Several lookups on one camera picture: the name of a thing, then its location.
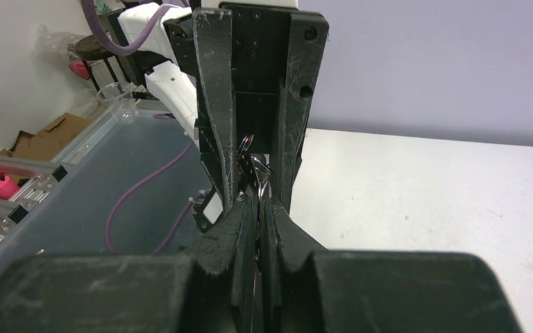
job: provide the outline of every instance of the gray table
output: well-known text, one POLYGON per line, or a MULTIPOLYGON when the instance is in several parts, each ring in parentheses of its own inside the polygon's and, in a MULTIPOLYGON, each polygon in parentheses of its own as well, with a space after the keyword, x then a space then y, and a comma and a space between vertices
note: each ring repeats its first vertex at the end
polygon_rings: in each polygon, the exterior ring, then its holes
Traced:
MULTIPOLYGON (((47 254, 108 253, 105 221, 117 199, 137 181, 172 160, 189 138, 176 121, 140 117, 116 125, 87 157, 0 243, 0 275, 16 259, 47 254)), ((122 253, 151 253, 180 211, 210 181, 192 148, 176 166, 136 191, 119 209, 112 228, 122 253)), ((162 252, 200 237, 191 214, 162 252)))

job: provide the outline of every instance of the white wall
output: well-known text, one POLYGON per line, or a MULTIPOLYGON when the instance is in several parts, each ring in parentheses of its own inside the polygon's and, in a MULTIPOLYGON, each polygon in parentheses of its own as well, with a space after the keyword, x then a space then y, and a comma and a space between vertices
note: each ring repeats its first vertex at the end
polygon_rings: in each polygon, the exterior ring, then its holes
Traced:
POLYGON ((0 0, 0 149, 19 130, 34 132, 71 105, 79 79, 34 52, 37 27, 87 35, 77 0, 0 0))
POLYGON ((300 0, 330 22, 311 125, 533 145, 533 0, 300 0))

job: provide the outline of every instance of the white table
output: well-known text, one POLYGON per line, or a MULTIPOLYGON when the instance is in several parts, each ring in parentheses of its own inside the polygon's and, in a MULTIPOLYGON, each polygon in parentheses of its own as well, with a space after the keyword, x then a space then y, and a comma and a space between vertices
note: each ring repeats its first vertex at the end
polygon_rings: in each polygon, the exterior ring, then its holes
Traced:
POLYGON ((533 332, 533 147, 308 130, 291 217, 327 248, 478 255, 533 332))

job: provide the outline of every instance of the screw hole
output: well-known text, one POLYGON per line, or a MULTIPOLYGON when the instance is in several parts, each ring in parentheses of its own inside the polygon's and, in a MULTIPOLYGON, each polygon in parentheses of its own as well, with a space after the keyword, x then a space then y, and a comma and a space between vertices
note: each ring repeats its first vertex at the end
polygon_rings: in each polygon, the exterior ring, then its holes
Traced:
POLYGON ((305 40, 309 42, 313 42, 314 40, 316 40, 317 37, 318 37, 318 31, 314 27, 307 28, 303 32, 303 38, 305 38, 305 40))
POLYGON ((299 96, 302 99, 308 99, 311 96, 314 96, 314 90, 311 87, 308 87, 307 85, 304 85, 299 90, 299 96))

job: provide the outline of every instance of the plastic cup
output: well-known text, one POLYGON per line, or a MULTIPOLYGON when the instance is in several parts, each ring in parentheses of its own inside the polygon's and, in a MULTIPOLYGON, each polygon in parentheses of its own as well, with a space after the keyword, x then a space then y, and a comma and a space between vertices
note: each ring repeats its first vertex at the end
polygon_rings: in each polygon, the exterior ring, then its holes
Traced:
POLYGON ((118 121, 130 123, 137 117, 134 88, 129 82, 115 82, 102 87, 96 97, 118 121))

